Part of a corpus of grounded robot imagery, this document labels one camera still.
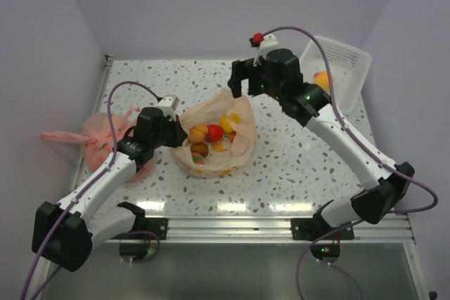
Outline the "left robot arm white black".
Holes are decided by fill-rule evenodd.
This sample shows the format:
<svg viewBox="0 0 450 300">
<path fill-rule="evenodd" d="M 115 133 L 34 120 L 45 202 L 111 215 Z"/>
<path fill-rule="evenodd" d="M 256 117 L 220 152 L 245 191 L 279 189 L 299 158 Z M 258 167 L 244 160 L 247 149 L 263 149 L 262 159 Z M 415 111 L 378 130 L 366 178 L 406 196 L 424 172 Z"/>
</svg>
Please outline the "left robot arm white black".
<svg viewBox="0 0 450 300">
<path fill-rule="evenodd" d="M 76 271 L 87 260 L 98 238 L 89 229 L 100 206 L 125 181 L 152 160 L 159 147 L 177 148 L 186 140 L 174 107 L 145 107 L 107 160 L 83 183 L 56 204 L 44 202 L 36 211 L 32 251 L 37 257 Z"/>
</svg>

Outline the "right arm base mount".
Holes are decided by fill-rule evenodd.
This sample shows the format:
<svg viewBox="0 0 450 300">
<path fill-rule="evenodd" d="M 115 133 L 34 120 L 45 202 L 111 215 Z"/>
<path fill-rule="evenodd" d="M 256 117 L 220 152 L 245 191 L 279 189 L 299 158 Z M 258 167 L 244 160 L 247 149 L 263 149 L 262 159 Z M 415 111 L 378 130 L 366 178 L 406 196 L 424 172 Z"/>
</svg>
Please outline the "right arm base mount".
<svg viewBox="0 0 450 300">
<path fill-rule="evenodd" d="M 328 234 L 332 228 L 323 220 L 321 215 L 323 209 L 332 201 L 320 207 L 311 218 L 293 218 L 290 220 L 290 229 L 293 240 L 304 240 L 313 242 L 322 235 Z M 331 240 L 330 244 L 315 244 L 310 248 L 310 252 L 315 259 L 334 263 L 341 253 L 340 242 L 342 240 L 353 240 L 355 238 L 352 228 L 345 228 L 326 239 Z"/>
</svg>

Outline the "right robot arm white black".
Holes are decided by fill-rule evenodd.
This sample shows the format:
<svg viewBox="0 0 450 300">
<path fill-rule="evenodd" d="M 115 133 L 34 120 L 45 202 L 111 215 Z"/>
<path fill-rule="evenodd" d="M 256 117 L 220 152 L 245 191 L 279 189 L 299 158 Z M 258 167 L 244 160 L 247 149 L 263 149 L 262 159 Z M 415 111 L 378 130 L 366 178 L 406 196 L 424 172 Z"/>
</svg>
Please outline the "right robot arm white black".
<svg viewBox="0 0 450 300">
<path fill-rule="evenodd" d="M 249 95 L 275 99 L 287 116 L 325 141 L 359 179 L 359 193 L 332 200 L 314 214 L 317 236 L 330 238 L 338 227 L 359 219 L 377 224 L 405 196 L 413 167 L 407 162 L 396 164 L 365 138 L 357 145 L 349 133 L 358 136 L 359 132 L 350 124 L 340 124 L 329 94 L 303 80 L 299 59 L 292 51 L 275 49 L 257 65 L 252 59 L 234 61 L 228 81 L 234 98 L 241 97 L 243 80 L 248 81 Z"/>
</svg>

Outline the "pink peach fruit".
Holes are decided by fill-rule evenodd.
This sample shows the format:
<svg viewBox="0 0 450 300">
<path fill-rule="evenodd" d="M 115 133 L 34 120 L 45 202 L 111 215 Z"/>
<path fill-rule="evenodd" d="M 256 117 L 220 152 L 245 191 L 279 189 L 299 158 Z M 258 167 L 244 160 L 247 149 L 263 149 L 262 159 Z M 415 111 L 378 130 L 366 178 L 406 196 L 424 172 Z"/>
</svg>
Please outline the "pink peach fruit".
<svg viewBox="0 0 450 300">
<path fill-rule="evenodd" d="M 196 153 L 196 152 L 192 152 L 191 153 L 191 157 L 192 157 L 192 160 L 193 160 L 194 164 L 197 164 L 197 165 L 204 165 L 205 164 L 205 158 L 201 154 Z"/>
</svg>

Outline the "orange plastic bag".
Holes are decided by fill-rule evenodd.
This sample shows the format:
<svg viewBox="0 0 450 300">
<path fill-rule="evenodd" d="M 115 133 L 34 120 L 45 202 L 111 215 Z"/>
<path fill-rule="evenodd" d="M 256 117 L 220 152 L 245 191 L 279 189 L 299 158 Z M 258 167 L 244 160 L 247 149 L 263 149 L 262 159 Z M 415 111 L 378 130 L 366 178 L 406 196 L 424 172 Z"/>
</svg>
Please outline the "orange plastic bag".
<svg viewBox="0 0 450 300">
<path fill-rule="evenodd" d="M 250 100 L 234 98 L 229 89 L 197 104 L 180 116 L 188 134 L 172 159 L 188 174 L 200 178 L 225 176 L 243 166 L 256 148 L 257 129 Z"/>
</svg>

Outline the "small brown fruit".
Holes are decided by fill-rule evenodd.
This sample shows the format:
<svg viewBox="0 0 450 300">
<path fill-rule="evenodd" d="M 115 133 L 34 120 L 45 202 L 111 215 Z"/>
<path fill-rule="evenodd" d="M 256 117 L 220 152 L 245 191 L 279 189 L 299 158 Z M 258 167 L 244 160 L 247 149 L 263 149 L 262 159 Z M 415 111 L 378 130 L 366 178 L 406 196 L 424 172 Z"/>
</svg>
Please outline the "small brown fruit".
<svg viewBox="0 0 450 300">
<path fill-rule="evenodd" d="M 330 81 L 326 71 L 316 72 L 313 76 L 314 83 L 320 86 L 324 91 L 330 92 Z"/>
</svg>

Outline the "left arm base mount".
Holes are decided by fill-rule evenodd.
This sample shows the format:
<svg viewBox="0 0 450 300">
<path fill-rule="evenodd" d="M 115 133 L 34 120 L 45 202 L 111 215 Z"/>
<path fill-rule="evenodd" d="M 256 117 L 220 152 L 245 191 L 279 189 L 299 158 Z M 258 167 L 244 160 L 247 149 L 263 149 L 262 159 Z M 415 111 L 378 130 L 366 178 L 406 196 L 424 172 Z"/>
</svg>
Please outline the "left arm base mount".
<svg viewBox="0 0 450 300">
<path fill-rule="evenodd" d="M 159 253 L 161 241 L 167 239 L 168 219 L 147 217 L 146 211 L 130 202 L 120 202 L 117 207 L 126 209 L 134 215 L 131 230 L 115 237 L 119 240 L 140 240 L 137 244 L 120 243 L 119 253 L 129 265 L 146 263 Z"/>
</svg>

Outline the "brown kiwi fruit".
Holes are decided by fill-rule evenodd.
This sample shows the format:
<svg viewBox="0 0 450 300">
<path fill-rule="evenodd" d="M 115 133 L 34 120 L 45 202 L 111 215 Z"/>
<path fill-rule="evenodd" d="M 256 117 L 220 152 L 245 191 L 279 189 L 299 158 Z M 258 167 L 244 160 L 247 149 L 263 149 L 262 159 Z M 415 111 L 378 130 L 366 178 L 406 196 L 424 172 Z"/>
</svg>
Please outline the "brown kiwi fruit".
<svg viewBox="0 0 450 300">
<path fill-rule="evenodd" d="M 206 157 L 209 155 L 209 145 L 206 143 L 193 143 L 191 145 L 191 152 Z"/>
</svg>

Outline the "red fruit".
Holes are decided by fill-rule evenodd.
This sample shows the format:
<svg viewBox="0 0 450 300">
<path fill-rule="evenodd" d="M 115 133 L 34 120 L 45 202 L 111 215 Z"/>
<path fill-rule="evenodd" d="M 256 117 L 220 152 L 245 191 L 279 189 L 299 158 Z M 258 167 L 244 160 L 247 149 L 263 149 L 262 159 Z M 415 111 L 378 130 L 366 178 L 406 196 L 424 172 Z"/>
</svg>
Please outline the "red fruit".
<svg viewBox="0 0 450 300">
<path fill-rule="evenodd" d="M 207 134 L 205 139 L 207 142 L 214 143 L 220 141 L 224 136 L 224 130 L 220 125 L 217 124 L 208 124 L 207 125 Z"/>
</svg>

